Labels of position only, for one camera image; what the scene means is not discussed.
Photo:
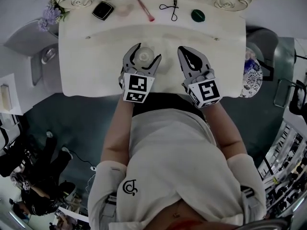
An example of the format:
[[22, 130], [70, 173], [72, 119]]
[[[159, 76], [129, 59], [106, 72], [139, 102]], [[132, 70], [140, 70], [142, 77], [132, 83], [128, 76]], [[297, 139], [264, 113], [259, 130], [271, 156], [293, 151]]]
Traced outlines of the clear glass jar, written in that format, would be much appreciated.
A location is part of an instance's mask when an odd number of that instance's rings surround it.
[[136, 53], [133, 62], [137, 67], [148, 67], [154, 60], [154, 52], [149, 47], [140, 47]]

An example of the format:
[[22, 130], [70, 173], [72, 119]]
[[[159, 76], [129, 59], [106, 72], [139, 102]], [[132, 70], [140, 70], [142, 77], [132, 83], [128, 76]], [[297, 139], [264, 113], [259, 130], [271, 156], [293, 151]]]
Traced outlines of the white shelf unit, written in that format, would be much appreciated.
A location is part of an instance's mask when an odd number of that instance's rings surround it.
[[0, 113], [23, 115], [13, 73], [0, 78]]

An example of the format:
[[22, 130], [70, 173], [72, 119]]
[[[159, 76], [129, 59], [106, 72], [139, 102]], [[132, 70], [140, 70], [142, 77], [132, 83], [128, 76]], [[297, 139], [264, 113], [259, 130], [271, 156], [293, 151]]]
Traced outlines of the black eyelash curler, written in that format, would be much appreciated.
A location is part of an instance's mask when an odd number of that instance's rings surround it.
[[172, 6], [167, 6], [165, 4], [160, 4], [159, 9], [160, 10], [165, 10], [165, 9], [173, 9], [172, 16], [171, 16], [171, 21], [175, 22], [177, 21], [177, 15], [176, 15], [176, 9], [178, 9], [177, 5], [177, 0], [173, 0], [173, 5]]

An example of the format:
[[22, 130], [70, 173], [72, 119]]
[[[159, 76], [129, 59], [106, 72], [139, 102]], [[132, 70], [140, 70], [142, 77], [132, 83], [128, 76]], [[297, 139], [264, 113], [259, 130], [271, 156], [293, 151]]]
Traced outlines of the person's white shirt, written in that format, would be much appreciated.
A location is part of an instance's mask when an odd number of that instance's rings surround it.
[[195, 114], [164, 109], [133, 117], [129, 153], [127, 165], [97, 165], [88, 198], [91, 230], [143, 230], [179, 200], [213, 222], [241, 226], [266, 214], [253, 159], [226, 158]]

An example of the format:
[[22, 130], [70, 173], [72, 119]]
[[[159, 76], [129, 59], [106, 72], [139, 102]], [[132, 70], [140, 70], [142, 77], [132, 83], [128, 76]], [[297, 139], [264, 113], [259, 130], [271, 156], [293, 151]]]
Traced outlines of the white plastic chair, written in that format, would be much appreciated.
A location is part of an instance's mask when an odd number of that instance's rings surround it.
[[30, 58], [33, 86], [42, 82], [49, 93], [62, 92], [56, 27], [40, 31], [38, 20], [33, 20], [14, 32], [4, 46]]

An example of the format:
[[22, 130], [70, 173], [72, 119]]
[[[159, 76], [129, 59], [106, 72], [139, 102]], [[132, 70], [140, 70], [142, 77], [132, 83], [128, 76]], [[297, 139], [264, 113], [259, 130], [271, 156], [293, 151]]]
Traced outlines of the black square compact case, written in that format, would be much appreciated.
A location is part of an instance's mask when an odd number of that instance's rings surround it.
[[105, 1], [101, 1], [92, 11], [92, 15], [102, 21], [105, 21], [113, 11], [114, 6]]

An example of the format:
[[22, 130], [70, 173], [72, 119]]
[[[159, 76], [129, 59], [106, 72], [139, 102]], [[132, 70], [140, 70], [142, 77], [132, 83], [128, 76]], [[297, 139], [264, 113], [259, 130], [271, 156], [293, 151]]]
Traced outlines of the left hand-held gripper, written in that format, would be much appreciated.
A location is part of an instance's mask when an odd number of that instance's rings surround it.
[[122, 89], [122, 97], [126, 102], [144, 103], [153, 86], [155, 72], [162, 60], [159, 54], [147, 67], [141, 67], [142, 72], [132, 70], [135, 66], [134, 58], [136, 52], [141, 48], [141, 43], [132, 46], [123, 57], [122, 72], [118, 79]]

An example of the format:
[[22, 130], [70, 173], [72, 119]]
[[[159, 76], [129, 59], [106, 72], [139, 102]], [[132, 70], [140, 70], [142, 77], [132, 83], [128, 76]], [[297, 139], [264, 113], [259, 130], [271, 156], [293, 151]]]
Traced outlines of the white ornate vanity tabletop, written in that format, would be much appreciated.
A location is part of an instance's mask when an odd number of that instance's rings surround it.
[[[121, 94], [118, 78], [126, 52], [141, 43], [161, 54], [153, 92], [184, 94], [184, 74], [177, 57], [179, 46], [203, 53], [214, 70], [223, 96], [238, 97], [246, 53], [246, 22], [235, 12], [223, 11], [193, 0], [178, 0], [177, 21], [172, 9], [160, 4], [173, 0], [142, 0], [155, 20], [150, 22], [137, 0], [113, 0], [116, 8], [133, 5], [127, 16], [115, 12], [102, 21], [92, 15], [97, 6], [70, 11], [59, 24], [59, 66], [66, 96], [103, 97]], [[205, 21], [192, 20], [201, 10]]]

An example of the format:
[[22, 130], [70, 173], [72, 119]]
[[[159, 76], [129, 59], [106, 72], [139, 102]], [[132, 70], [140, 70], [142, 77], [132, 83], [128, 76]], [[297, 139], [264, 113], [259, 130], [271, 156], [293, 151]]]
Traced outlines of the person's left forearm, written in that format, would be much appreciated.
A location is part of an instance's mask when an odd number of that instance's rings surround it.
[[104, 140], [101, 161], [128, 165], [132, 114], [133, 103], [120, 97]]

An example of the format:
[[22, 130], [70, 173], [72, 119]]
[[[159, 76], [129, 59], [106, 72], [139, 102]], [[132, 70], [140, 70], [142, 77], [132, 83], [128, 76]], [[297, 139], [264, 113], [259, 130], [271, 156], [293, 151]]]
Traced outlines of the person's right forearm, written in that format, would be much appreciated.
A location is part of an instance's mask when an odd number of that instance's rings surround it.
[[209, 107], [207, 120], [226, 159], [247, 154], [239, 130], [220, 103]]

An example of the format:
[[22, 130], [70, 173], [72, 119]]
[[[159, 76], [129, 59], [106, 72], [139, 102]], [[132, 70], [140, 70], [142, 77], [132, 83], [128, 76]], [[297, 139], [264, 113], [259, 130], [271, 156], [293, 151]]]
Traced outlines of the green round container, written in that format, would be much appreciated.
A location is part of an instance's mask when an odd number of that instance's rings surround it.
[[193, 21], [201, 23], [205, 21], [205, 14], [201, 10], [194, 9], [191, 12], [191, 18]]

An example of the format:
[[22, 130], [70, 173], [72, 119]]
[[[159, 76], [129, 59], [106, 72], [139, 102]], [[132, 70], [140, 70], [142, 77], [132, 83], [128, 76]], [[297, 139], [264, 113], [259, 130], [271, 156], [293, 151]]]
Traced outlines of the pink makeup brush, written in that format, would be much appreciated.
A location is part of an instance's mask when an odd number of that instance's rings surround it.
[[143, 9], [143, 11], [145, 12], [145, 14], [148, 17], [148, 20], [150, 22], [153, 22], [155, 20], [155, 18], [150, 14], [149, 10], [147, 9], [147, 7], [144, 5], [144, 3], [141, 0], [137, 0], [140, 7]]

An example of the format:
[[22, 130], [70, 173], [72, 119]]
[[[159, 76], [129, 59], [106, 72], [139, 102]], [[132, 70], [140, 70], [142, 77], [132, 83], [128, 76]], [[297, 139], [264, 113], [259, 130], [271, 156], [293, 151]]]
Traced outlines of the shelf rack with dark bags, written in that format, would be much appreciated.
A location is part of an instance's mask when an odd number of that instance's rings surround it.
[[258, 172], [264, 182], [268, 217], [297, 210], [307, 199], [307, 139], [283, 121]]

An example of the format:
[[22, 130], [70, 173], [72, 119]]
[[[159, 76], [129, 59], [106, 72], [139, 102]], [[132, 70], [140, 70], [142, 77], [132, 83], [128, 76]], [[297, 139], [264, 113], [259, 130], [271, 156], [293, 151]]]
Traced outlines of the purple artificial flowers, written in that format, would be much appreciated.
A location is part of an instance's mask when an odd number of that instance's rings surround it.
[[56, 0], [50, 0], [43, 10], [42, 17], [38, 20], [38, 29], [47, 32], [51, 26], [64, 21], [68, 14], [69, 11], [61, 7]]

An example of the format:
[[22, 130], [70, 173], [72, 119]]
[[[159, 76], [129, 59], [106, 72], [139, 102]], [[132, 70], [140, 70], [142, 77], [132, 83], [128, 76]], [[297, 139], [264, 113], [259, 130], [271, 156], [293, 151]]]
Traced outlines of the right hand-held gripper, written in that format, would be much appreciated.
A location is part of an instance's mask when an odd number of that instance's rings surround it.
[[[177, 55], [185, 76], [182, 85], [199, 109], [218, 103], [221, 100], [219, 83], [207, 57], [198, 50], [179, 46]], [[202, 72], [192, 76], [192, 72]]]

